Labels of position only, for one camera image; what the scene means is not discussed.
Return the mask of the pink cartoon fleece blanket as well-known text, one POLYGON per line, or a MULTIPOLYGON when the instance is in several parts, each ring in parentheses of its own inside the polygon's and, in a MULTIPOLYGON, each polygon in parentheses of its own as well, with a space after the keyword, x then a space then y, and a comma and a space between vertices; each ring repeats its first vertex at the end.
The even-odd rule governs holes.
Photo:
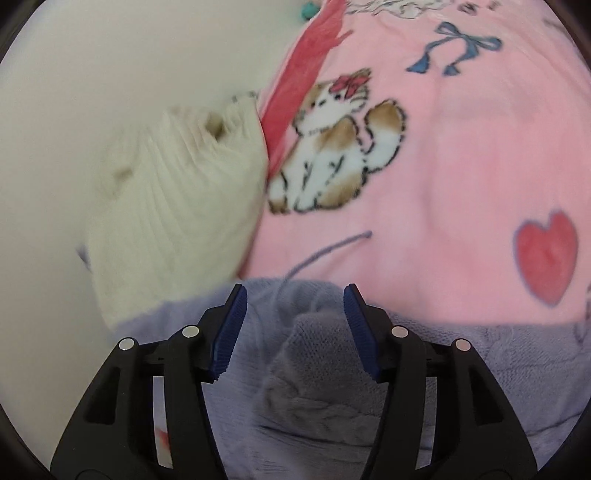
POLYGON ((353 6, 284 133, 245 282, 396 322, 590 322, 590 73, 543 1, 353 6))

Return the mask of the cream quilted jacket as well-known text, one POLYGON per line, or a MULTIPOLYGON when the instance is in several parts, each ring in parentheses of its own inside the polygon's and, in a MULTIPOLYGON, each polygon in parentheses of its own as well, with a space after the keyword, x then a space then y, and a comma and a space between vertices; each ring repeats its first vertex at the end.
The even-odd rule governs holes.
POLYGON ((176 106, 117 132, 97 161, 85 253, 110 329, 233 280, 263 209, 256 96, 176 106))

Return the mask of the purple knit hooded cardigan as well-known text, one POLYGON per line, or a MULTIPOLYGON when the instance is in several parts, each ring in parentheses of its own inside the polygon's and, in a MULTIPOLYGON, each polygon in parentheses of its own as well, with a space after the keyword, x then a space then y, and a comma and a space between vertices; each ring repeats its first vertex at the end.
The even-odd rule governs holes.
MULTIPOLYGON (((204 389, 232 479, 356 479, 376 437, 387 388, 363 371, 342 288, 283 278, 245 282, 249 306, 228 370, 204 389)), ((590 322, 435 325, 422 339, 472 343, 511 402, 536 461, 558 451, 590 399, 590 322)))

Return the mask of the teal plush toy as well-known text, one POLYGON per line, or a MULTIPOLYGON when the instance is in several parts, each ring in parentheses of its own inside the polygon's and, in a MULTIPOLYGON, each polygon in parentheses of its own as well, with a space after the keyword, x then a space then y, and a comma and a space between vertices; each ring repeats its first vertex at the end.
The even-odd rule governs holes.
POLYGON ((318 14, 321 8, 321 1, 305 1, 303 7, 301 7, 301 18, 303 18, 304 21, 310 21, 318 14))

